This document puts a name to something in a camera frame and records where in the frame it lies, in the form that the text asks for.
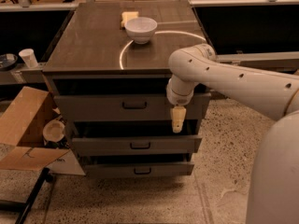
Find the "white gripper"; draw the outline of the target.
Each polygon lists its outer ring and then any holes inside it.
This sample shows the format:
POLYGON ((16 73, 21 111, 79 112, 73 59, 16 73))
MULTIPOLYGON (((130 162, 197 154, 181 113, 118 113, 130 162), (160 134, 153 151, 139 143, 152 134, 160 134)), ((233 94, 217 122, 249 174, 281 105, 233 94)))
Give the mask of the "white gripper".
POLYGON ((184 81, 177 76, 171 76, 166 86, 166 97, 168 101, 175 105, 170 109, 172 120, 172 130, 174 133, 180 133, 183 128, 183 122, 186 116, 186 108, 192 97, 195 83, 184 81))

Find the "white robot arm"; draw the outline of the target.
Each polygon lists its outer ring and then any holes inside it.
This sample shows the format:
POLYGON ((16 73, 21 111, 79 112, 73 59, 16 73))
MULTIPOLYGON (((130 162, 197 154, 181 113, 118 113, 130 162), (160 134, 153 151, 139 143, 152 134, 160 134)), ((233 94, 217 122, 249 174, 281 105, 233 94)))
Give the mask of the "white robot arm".
POLYGON ((246 224, 299 224, 299 77, 218 63, 200 44, 174 51, 167 99, 173 131, 182 129, 184 109, 203 84, 272 119, 253 164, 246 224))

